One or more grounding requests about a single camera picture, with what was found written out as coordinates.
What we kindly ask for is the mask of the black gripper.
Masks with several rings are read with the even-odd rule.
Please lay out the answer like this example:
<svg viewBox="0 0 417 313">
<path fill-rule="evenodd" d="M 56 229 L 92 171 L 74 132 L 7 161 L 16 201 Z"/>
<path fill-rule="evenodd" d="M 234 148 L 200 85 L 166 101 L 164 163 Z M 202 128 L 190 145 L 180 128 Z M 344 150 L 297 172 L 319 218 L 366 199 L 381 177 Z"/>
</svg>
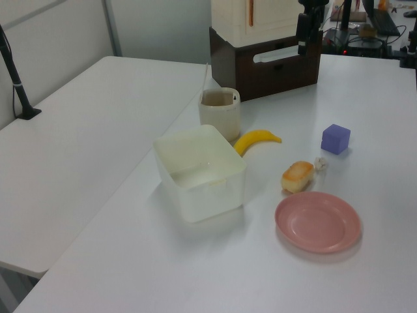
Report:
<svg viewBox="0 0 417 313">
<path fill-rule="evenodd" d="M 303 4 L 304 12 L 298 15 L 296 38 L 298 55 L 306 55 L 307 44 L 317 42 L 319 27 L 323 21 L 323 5 Z"/>
</svg>

